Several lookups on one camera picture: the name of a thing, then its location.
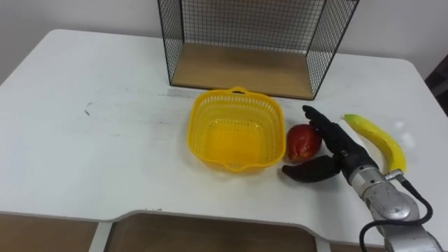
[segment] black wire frame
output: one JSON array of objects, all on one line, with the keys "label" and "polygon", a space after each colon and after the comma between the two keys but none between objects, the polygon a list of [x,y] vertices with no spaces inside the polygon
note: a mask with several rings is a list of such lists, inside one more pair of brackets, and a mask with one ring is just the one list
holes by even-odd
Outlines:
[{"label": "black wire frame", "polygon": [[306,58],[314,99],[333,62],[359,0],[325,0]]},{"label": "black wire frame", "polygon": [[171,84],[177,62],[185,42],[182,0],[157,0],[163,46],[167,62],[168,80]]},{"label": "black wire frame", "polygon": [[305,55],[313,99],[359,0],[157,0],[169,82],[184,43]]}]

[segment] wooden shelf base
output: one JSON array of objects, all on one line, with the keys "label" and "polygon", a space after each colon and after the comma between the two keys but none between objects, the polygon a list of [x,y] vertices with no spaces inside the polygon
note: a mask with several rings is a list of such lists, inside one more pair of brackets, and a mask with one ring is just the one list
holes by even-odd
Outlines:
[{"label": "wooden shelf base", "polygon": [[185,43],[172,85],[313,99],[305,55]]}]

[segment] yellow banana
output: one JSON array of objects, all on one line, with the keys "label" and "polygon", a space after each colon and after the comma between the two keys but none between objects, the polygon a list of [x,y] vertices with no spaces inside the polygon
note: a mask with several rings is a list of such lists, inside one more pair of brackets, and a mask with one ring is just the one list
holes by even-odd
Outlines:
[{"label": "yellow banana", "polygon": [[344,120],[357,133],[371,141],[387,159],[388,172],[401,169],[406,172],[406,158],[403,150],[389,134],[376,126],[373,122],[360,115],[346,114]]}]

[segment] red apple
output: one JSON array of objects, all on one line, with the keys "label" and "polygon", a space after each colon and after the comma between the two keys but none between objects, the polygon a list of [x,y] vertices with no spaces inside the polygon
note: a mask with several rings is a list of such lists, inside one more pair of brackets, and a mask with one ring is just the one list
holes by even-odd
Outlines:
[{"label": "red apple", "polygon": [[292,163],[305,162],[315,156],[321,144],[322,137],[311,125],[296,125],[288,131],[286,154]]}]

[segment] yellow basket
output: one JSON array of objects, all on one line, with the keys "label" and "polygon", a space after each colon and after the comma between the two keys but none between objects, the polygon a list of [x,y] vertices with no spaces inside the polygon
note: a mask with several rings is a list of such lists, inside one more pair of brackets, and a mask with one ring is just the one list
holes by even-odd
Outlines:
[{"label": "yellow basket", "polygon": [[203,162],[231,172],[271,166],[286,148],[281,107],[242,87],[205,92],[193,105],[187,144]]}]

